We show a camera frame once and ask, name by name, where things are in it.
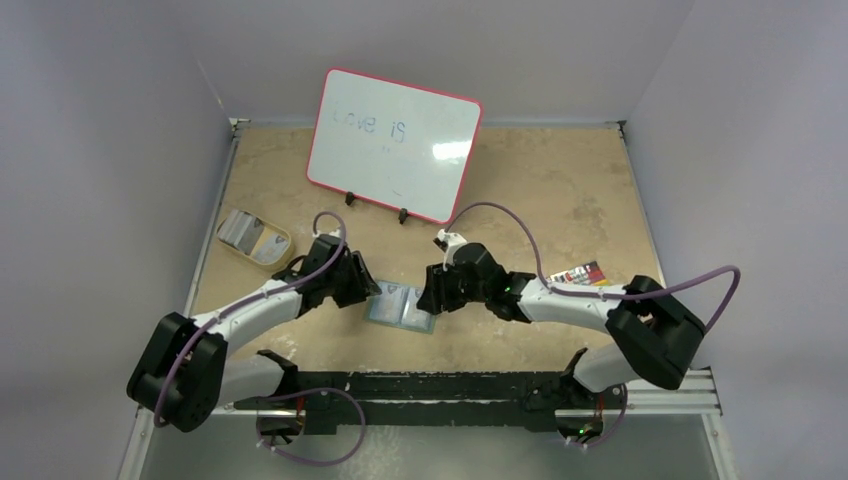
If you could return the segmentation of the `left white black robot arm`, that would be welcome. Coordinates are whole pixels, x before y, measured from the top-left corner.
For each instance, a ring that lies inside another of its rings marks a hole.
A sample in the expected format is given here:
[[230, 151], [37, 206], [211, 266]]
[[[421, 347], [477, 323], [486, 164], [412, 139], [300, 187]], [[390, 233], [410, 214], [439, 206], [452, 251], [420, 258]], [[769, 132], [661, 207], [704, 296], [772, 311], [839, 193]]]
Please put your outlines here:
[[320, 234], [307, 254], [251, 294], [194, 318], [165, 315], [130, 375], [127, 396], [159, 422], [191, 432], [221, 405], [233, 351], [327, 298], [345, 308], [380, 292], [360, 252], [338, 236]]

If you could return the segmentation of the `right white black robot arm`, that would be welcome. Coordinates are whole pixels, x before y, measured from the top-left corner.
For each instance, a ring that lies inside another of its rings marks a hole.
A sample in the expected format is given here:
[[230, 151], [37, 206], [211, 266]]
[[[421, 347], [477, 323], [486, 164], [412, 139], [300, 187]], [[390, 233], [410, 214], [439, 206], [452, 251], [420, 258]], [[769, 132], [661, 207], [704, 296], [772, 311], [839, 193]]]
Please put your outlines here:
[[680, 387], [707, 328], [659, 290], [654, 279], [637, 275], [626, 285], [607, 288], [570, 285], [560, 295], [541, 277], [507, 271], [485, 246], [468, 243], [449, 262], [427, 267], [416, 306], [440, 315], [481, 303], [505, 321], [557, 322], [608, 334], [611, 343], [576, 354], [561, 381], [564, 399], [584, 407], [601, 391], [631, 380], [666, 390]]

